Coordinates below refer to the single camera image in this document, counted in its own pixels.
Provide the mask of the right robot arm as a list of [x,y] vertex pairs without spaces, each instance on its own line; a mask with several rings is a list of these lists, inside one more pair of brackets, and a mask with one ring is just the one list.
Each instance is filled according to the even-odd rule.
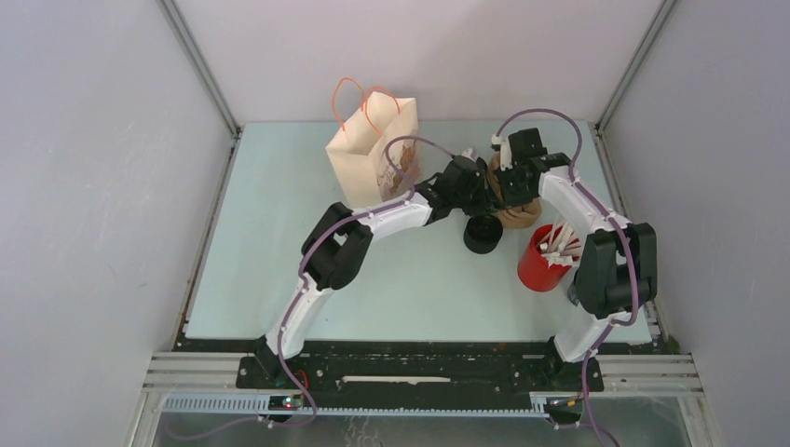
[[577,303],[569,326],[553,338],[545,383],[565,389],[579,377],[578,362],[593,357],[617,327],[635,323],[641,305],[658,289],[657,237],[648,223],[632,223],[605,206],[581,180],[577,159],[551,154],[536,129],[491,138],[500,155],[495,175],[507,205],[527,198],[550,203],[576,235],[582,251],[568,289]]

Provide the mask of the paper bag orange handles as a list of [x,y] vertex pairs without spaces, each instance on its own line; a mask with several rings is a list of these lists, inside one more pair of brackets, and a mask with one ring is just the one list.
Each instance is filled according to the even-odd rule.
[[340,79],[333,102],[346,81],[361,92],[361,106],[343,119],[332,105],[340,129],[325,149],[347,205],[372,207],[403,194],[409,181],[421,177],[418,142],[395,142],[385,150],[396,137],[418,134],[417,102],[415,98],[395,97],[380,86],[366,90],[350,77]]

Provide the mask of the brown pulp cup carrier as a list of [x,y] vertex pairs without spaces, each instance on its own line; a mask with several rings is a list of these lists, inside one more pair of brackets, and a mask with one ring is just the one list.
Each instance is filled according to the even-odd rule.
[[[495,171],[499,168],[500,154],[494,153],[490,158],[487,167],[487,180],[496,197],[501,199],[501,188]],[[539,198],[533,199],[526,205],[497,210],[494,215],[499,219],[505,229],[526,229],[531,227],[542,213]]]

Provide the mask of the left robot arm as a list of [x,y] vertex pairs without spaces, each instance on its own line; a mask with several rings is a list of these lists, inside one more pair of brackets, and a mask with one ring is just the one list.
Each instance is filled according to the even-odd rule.
[[278,323],[258,340],[259,376],[276,388],[292,381],[291,358],[302,351],[309,327],[328,298],[356,278],[373,243],[437,222],[452,210],[491,210],[494,196],[486,171],[480,157],[452,156],[444,171],[378,206],[331,205],[302,246],[293,297]]

